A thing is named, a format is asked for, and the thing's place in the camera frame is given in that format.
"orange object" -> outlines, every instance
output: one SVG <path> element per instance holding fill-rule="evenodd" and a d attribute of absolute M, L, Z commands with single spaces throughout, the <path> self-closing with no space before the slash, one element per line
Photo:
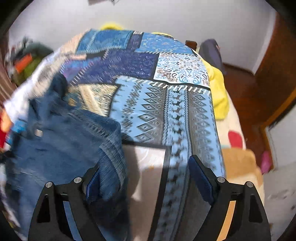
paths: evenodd
<path fill-rule="evenodd" d="M 15 69 L 18 73 L 21 73 L 25 67 L 28 66 L 29 63 L 33 61 L 32 55 L 29 53 L 26 56 L 24 56 L 21 60 L 15 63 Z"/>
<path fill-rule="evenodd" d="M 9 132 L 12 125 L 13 125 L 13 123 L 11 122 L 8 114 L 6 113 L 5 109 L 3 109 L 2 113 L 1 113 L 1 130 L 4 133 L 7 133 L 7 132 Z"/>

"metal screw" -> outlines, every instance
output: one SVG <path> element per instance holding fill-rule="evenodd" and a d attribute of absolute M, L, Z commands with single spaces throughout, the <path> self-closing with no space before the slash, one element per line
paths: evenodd
<path fill-rule="evenodd" d="M 48 183 L 46 183 L 45 186 L 46 186 L 47 188 L 50 188 L 50 187 L 52 186 L 52 182 L 48 182 Z"/>
<path fill-rule="evenodd" d="M 82 178 L 81 177 L 77 177 L 74 179 L 74 182 L 75 183 L 80 183 L 82 181 Z"/>
<path fill-rule="evenodd" d="M 253 185 L 252 182 L 247 182 L 247 186 L 248 186 L 249 188 L 252 188 L 254 185 Z"/>
<path fill-rule="evenodd" d="M 224 183 L 225 182 L 225 178 L 223 178 L 223 177 L 218 177 L 217 180 L 220 183 Z"/>

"yellow pillow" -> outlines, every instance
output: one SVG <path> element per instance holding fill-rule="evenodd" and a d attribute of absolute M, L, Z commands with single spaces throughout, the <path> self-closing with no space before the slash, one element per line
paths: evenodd
<path fill-rule="evenodd" d="M 114 30 L 123 30 L 123 27 L 121 27 L 117 23 L 105 23 L 102 27 L 101 30 L 107 30 L 107 29 L 114 29 Z"/>
<path fill-rule="evenodd" d="M 211 66 L 208 62 L 203 60 L 209 75 L 210 87 L 212 92 L 214 113 L 216 120 L 223 120 L 229 111 L 229 102 L 224 86 L 224 78 L 222 72 Z"/>

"white wall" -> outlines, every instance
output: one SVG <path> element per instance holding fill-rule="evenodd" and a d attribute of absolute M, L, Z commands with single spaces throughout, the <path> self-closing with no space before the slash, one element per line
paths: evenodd
<path fill-rule="evenodd" d="M 169 33 L 182 42 L 215 38 L 224 62 L 256 71 L 274 13 L 264 0 L 120 0 L 91 6 L 87 0 L 34 0 L 9 37 L 12 44 L 27 35 L 56 49 L 87 28 L 114 21 L 126 29 Z"/>

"denim jeans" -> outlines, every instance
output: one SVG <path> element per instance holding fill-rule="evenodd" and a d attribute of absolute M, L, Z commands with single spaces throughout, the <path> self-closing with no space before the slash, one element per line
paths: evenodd
<path fill-rule="evenodd" d="M 42 98 L 30 101 L 28 123 L 13 143 L 15 157 L 6 161 L 7 183 L 17 193 L 9 196 L 17 205 L 23 235 L 28 235 L 31 217 L 44 184 L 70 182 L 99 163 L 89 182 L 86 201 L 107 241 L 129 240 L 127 167 L 120 124 L 63 101 L 65 77 L 58 73 Z M 80 240 L 69 206 L 65 206 L 75 240 Z"/>

